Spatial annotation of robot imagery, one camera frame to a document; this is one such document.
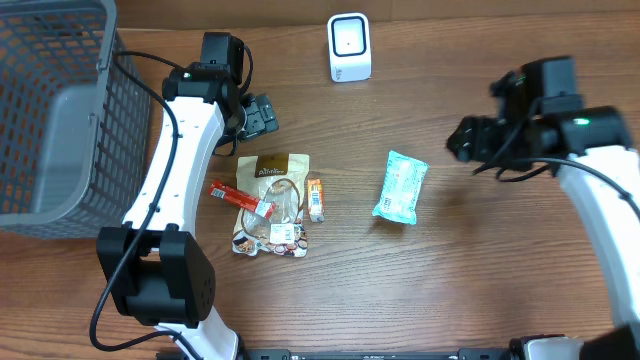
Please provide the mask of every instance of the brown label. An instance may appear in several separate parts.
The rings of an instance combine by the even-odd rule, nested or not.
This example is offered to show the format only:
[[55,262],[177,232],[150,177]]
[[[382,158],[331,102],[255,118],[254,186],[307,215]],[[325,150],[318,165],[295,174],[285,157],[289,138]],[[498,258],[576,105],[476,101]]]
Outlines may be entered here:
[[289,154],[258,156],[255,177],[286,175],[289,171]]

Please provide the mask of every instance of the basket bottom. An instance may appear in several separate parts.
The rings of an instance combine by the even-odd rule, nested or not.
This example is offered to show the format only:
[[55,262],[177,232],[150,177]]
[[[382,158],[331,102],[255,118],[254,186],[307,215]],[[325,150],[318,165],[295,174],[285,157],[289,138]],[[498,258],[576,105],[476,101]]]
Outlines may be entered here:
[[30,212],[55,209],[69,199],[82,177],[89,114],[96,101],[96,85],[72,85],[52,99],[37,164]]

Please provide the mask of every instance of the teal package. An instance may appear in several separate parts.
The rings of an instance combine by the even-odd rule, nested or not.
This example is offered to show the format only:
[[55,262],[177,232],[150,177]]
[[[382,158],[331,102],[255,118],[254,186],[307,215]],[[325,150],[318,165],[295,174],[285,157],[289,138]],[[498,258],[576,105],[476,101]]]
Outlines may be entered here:
[[422,188],[422,180],[428,170],[429,165],[424,161],[404,156],[393,150],[389,151],[382,194],[372,215],[415,225],[416,203]]

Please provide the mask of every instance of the bag of nuts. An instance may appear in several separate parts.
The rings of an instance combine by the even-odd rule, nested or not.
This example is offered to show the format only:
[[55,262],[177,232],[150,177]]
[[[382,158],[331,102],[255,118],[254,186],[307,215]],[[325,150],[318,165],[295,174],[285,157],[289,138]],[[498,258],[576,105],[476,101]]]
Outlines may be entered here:
[[307,235],[302,226],[305,178],[309,155],[277,154],[238,159],[237,188],[276,208],[269,220],[241,209],[233,230],[235,253],[256,256],[258,251],[277,255],[307,255]]

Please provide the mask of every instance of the basket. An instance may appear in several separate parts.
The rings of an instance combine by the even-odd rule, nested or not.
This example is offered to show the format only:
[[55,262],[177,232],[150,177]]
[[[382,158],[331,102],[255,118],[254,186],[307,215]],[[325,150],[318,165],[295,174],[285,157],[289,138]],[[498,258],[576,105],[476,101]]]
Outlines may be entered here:
[[135,200],[151,104],[112,63],[116,20],[112,0],[0,1],[0,229],[95,237]]

